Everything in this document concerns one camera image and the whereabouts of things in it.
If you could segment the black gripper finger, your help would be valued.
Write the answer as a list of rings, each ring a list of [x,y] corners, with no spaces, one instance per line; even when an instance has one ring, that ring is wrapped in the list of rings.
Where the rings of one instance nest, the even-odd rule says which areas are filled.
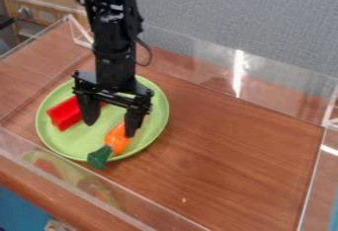
[[[136,108],[128,108],[124,114],[124,128],[125,136],[132,138],[136,134],[136,130],[141,127],[144,119],[144,113]]]
[[[82,121],[88,126],[90,126],[96,123],[100,116],[100,103],[90,95],[86,94],[76,95],[76,98]]]

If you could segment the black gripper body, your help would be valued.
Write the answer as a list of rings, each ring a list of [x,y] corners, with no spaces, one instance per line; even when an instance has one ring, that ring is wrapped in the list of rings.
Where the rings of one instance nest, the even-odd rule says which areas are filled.
[[[90,95],[97,101],[124,108],[151,112],[155,92],[136,79],[136,51],[126,49],[105,53],[93,50],[94,70],[72,73],[76,95]]]

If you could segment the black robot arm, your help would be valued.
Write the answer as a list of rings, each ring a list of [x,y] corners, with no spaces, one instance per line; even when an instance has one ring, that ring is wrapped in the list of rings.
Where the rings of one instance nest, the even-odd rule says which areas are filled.
[[[143,42],[143,17],[136,0],[74,0],[93,33],[94,70],[72,73],[81,117],[92,125],[102,102],[126,110],[125,135],[132,137],[151,112],[153,91],[136,80],[136,46]]]

